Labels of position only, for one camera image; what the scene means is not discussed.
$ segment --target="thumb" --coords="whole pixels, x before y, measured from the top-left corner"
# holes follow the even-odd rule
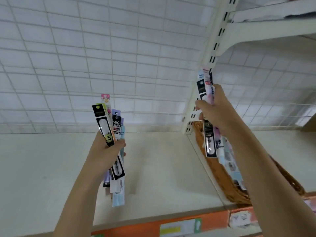
[[[209,111],[213,108],[212,105],[207,103],[205,100],[196,100],[195,105],[196,105],[196,107],[201,109],[202,112]]]
[[[114,143],[114,145],[112,145],[111,147],[109,147],[108,151],[113,154],[113,155],[117,155],[120,150],[125,147],[125,140],[124,139],[119,139],[118,141],[116,141]]]

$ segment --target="forearm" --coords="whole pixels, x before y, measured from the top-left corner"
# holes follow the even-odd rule
[[[316,218],[244,124],[227,136],[265,236],[315,236]]]
[[[67,198],[53,237],[90,237],[101,180],[79,174]]]

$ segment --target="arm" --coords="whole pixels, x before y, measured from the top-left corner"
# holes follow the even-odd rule
[[[265,237],[316,236],[313,211],[279,172],[268,153],[215,85],[214,104],[197,100],[206,117],[227,137]]]
[[[90,237],[99,185],[106,170],[114,164],[125,140],[106,146],[100,132],[90,148],[87,160],[67,198],[53,237]]]

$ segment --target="wicker basket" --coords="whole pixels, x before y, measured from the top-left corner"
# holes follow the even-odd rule
[[[203,122],[202,121],[195,121],[193,122],[193,128],[195,131],[195,138],[197,141],[200,150],[202,151],[204,157],[205,156],[205,149],[203,147],[204,137],[203,137]],[[291,176],[283,167],[276,162],[272,157],[271,159],[278,167],[279,171],[285,177],[285,179],[290,183],[290,185],[297,191],[297,193],[301,196],[306,194],[304,188],[300,185]],[[225,193],[227,199],[231,202],[238,203],[238,204],[251,204],[250,197],[247,191],[243,191],[239,186],[234,184],[231,177],[226,172],[225,168],[218,162],[217,158],[206,158],[209,167],[212,170],[213,175],[215,176],[217,183],[221,187],[222,191]]]

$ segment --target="hand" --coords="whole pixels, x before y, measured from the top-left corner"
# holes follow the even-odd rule
[[[104,173],[111,168],[118,153],[125,146],[125,140],[120,139],[113,146],[108,147],[101,132],[98,131],[83,165],[82,172],[98,179],[100,177],[102,180]]]
[[[227,137],[227,134],[234,126],[244,125],[244,123],[232,104],[227,100],[222,87],[216,84],[214,86],[213,104],[210,105],[205,100],[197,100],[195,101],[196,109],[202,110],[199,116],[200,120],[203,120],[205,117],[212,125],[219,128],[223,136]]]

